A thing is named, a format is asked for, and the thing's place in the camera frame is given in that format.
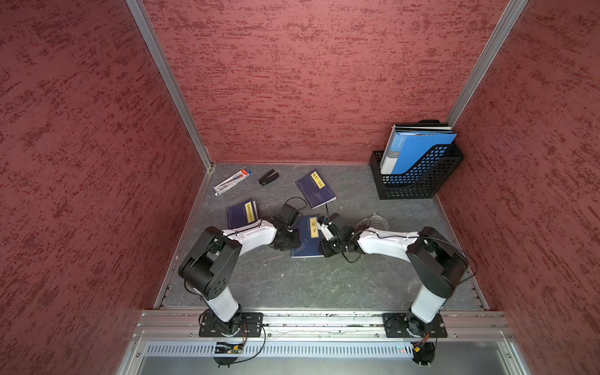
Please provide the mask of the blue book Zhuangzi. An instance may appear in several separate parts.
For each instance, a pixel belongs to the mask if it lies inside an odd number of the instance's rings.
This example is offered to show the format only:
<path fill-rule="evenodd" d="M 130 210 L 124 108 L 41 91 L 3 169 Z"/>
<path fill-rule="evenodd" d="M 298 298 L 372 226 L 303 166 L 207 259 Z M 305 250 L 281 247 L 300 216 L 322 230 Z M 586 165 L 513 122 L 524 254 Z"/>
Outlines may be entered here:
<path fill-rule="evenodd" d="M 323 254 L 320 251 L 322 234 L 318 228 L 319 218 L 318 215 L 303 217 L 299 224 L 296 225 L 299 233 L 300 245 L 292 249 L 292 258 L 308 259 L 323 257 Z"/>

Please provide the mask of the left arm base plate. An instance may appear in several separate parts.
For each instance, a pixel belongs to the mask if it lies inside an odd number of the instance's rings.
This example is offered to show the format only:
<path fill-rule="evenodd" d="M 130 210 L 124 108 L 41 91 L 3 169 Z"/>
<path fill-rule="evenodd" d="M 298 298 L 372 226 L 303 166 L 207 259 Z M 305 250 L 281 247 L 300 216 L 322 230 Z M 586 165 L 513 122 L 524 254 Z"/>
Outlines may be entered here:
<path fill-rule="evenodd" d="M 237 312 L 228 322 L 206 310 L 198 319 L 200 338 L 259 338 L 264 315 L 260 312 Z"/>

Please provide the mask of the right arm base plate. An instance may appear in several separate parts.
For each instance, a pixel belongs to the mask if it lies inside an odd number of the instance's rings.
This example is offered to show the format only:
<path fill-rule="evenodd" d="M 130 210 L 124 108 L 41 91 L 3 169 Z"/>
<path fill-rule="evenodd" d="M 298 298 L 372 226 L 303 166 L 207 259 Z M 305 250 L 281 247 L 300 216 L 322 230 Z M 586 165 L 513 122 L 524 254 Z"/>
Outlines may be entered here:
<path fill-rule="evenodd" d="M 437 313 L 430 323 L 424 323 L 411 312 L 383 313 L 383 328 L 387 338 L 447 338 L 442 315 Z"/>

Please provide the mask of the grey knitted cloth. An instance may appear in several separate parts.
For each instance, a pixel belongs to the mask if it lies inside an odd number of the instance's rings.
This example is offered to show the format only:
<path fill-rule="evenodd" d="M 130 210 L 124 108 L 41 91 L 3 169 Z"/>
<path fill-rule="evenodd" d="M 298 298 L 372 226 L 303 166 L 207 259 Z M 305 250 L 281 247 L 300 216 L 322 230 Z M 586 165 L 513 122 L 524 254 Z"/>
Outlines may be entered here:
<path fill-rule="evenodd" d="M 368 228 L 374 228 L 378 231 L 390 231 L 389 221 L 381 215 L 374 212 L 370 217 L 364 217 L 356 224 L 358 231 Z"/>

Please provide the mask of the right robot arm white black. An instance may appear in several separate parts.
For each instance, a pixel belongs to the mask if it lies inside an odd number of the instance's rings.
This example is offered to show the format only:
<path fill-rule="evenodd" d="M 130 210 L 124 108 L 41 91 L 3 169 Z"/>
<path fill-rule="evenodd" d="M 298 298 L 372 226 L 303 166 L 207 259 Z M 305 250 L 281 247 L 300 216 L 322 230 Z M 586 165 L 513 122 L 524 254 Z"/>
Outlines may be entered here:
<path fill-rule="evenodd" d="M 320 253 L 325 257 L 360 253 L 401 259 L 412 265 L 421 287 L 403 318 L 403 335 L 426 338 L 441 337 L 437 327 L 440 311 L 464 282 L 470 267 L 463 252 L 446 240 L 436 229 L 424 227 L 417 232 L 391 232 L 366 227 L 356 229 L 340 215 L 321 217 L 317 228 L 323 235 Z"/>

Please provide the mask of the blue book Yuewei notes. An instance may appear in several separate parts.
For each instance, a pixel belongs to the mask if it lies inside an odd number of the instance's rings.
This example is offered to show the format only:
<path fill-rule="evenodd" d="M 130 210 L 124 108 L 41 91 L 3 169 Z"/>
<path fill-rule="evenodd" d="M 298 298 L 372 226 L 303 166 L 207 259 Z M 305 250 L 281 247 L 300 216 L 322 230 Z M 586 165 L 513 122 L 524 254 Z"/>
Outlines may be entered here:
<path fill-rule="evenodd" d="M 249 200 L 227 208 L 227 227 L 232 230 L 242 228 L 259 220 L 256 200 Z"/>

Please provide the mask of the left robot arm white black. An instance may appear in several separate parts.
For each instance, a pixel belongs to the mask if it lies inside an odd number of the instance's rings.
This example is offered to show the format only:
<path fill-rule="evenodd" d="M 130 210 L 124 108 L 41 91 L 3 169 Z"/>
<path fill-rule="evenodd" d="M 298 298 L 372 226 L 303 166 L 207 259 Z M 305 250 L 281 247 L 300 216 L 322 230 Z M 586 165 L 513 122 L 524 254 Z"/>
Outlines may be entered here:
<path fill-rule="evenodd" d="M 187 292 L 198 295 L 207 310 L 198 319 L 200 337 L 258 338 L 263 315 L 244 312 L 229 283 L 240 256 L 263 246 L 279 251 L 301 244 L 294 228 L 302 214 L 285 203 L 273 217 L 222 231 L 208 227 L 181 261 L 178 274 Z"/>

